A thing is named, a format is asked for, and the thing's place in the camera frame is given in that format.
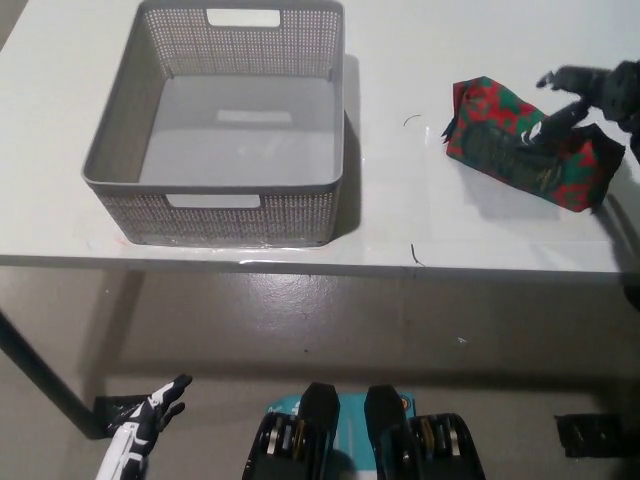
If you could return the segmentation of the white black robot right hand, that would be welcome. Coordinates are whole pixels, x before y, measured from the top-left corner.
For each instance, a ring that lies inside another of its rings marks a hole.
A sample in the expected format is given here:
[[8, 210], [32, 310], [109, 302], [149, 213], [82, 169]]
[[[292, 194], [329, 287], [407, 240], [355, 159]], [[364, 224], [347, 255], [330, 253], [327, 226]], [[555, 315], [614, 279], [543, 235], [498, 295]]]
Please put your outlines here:
[[637, 61], [623, 61], [613, 69], [564, 65], [544, 74], [536, 86], [575, 94], [578, 99], [522, 133], [523, 147], [545, 152], [559, 149], [589, 110], [597, 108], [607, 121], [630, 135], [632, 154], [639, 156]]

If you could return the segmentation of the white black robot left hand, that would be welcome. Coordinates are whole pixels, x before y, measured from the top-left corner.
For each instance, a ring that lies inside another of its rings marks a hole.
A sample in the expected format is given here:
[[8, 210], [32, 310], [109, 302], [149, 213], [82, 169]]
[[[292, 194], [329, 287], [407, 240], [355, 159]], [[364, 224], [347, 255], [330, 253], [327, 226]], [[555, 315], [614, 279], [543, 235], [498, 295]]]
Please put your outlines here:
[[185, 410], [179, 399], [193, 377], [181, 374], [146, 396], [115, 430], [102, 459], [96, 480], [145, 479], [149, 456], [159, 435]]

